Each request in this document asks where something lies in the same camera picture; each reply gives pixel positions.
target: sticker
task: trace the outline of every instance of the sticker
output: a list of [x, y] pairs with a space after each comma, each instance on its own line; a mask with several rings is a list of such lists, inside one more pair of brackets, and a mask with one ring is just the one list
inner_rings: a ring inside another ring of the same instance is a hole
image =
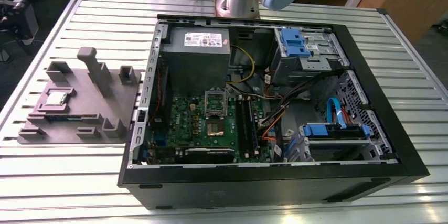
[[279, 147], [277, 145], [275, 145], [275, 147], [273, 147], [273, 152], [275, 152], [279, 156], [281, 156], [281, 149], [280, 149], [280, 147]]
[[265, 84], [271, 84], [271, 75], [268, 74], [264, 75], [264, 82]]
[[187, 47], [221, 47], [221, 34], [185, 33], [184, 45]]
[[291, 137], [295, 134], [295, 131], [292, 129], [288, 129], [285, 137]]
[[319, 47], [316, 45], [307, 45], [308, 50], [319, 50]]

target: processor chip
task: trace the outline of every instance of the processor chip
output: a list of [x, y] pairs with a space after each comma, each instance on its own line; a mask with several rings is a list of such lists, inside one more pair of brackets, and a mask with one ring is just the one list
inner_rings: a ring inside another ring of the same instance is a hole
[[61, 106], [65, 103], [67, 93], [65, 92], [51, 92], [47, 98], [47, 106]]
[[205, 125], [207, 125], [207, 136], [224, 136], [224, 130], [225, 130], [224, 119], [208, 119], [205, 121]]

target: aluminum table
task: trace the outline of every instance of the aluminum table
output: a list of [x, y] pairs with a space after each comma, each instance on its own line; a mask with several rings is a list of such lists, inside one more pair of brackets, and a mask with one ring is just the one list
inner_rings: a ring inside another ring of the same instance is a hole
[[348, 203], [148, 211], [116, 186], [124, 145], [20, 145], [51, 61], [95, 47], [109, 69], [144, 69], [157, 14], [213, 15], [213, 0], [71, 0], [0, 113], [0, 221], [77, 223], [437, 223], [448, 221], [448, 92], [388, 15], [260, 7], [263, 19], [348, 27], [431, 176]]

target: black cable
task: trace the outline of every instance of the black cable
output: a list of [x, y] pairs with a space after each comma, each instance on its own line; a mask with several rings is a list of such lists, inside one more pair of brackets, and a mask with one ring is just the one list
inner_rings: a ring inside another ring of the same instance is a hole
[[287, 104], [289, 104], [291, 99], [293, 99], [297, 95], [305, 92], [321, 79], [329, 76], [337, 76], [345, 72], [344, 69], [337, 69], [329, 72], [321, 72], [316, 76], [313, 76], [308, 81], [296, 85], [284, 95], [277, 105], [277, 108], [273, 110], [273, 113], [263, 119], [261, 123], [265, 123], [271, 118], [276, 117], [281, 111], [285, 109]]

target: power supply label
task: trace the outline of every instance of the power supply label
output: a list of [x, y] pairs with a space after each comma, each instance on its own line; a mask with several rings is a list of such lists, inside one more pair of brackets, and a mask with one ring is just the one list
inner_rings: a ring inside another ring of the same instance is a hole
[[184, 45], [187, 47], [221, 47], [221, 34], [185, 33]]

